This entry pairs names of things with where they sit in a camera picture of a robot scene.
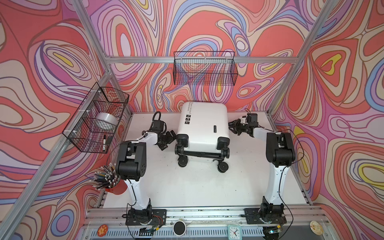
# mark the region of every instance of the clock face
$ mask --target clock face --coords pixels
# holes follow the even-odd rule
[[[240,226],[228,226],[228,239],[229,240],[241,240],[241,228]]]

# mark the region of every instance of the wire basket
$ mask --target wire basket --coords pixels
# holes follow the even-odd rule
[[[64,133],[65,130],[63,134],[81,152],[107,153],[128,100],[129,95],[123,91],[98,86],[95,96],[74,128],[68,135]],[[115,122],[100,118],[103,114],[112,115],[109,119]]]
[[[234,86],[237,67],[233,51],[175,51],[175,85]]]

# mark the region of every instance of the beige round object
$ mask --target beige round object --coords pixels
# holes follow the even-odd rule
[[[111,123],[111,124],[108,124],[108,123],[96,121],[96,125],[103,130],[113,130],[115,126],[118,124],[118,120],[116,119],[116,117],[109,113],[99,113],[96,116],[96,118],[103,120],[104,122]]]
[[[323,227],[316,221],[312,221],[310,223],[311,230],[313,231],[314,234],[316,235],[322,235],[324,233]]]

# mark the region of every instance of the pencil cup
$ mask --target pencil cup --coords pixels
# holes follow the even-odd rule
[[[125,183],[124,180],[120,180],[118,182],[118,184],[112,188],[106,188],[105,191],[107,192],[111,192],[115,195],[120,195],[122,194],[123,192],[125,192],[125,190],[127,190],[127,184]]]

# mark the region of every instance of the wall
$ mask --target wall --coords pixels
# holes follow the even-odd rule
[[[0,221],[103,73],[70,1],[0,1]],[[13,239],[74,238],[106,158],[70,145]]]
[[[86,4],[109,56],[173,56],[233,50],[236,56],[296,56],[323,1],[95,0]],[[133,111],[180,111],[186,101],[264,111],[290,64],[238,64],[231,86],[175,86],[173,64],[115,64]]]
[[[340,239],[384,239],[383,43],[383,1],[340,1],[273,114]]]

